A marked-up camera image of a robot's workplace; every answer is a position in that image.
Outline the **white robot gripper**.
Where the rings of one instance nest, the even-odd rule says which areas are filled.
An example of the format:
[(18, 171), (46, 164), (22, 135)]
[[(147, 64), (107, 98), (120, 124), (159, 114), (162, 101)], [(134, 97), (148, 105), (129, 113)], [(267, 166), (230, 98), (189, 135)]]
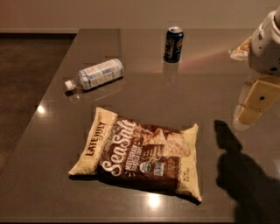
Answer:
[(233, 126), (247, 130), (279, 97), (280, 78), (280, 7), (270, 12), (254, 31), (230, 54), (232, 60), (248, 59), (249, 66), (265, 75), (247, 82), (234, 110)]

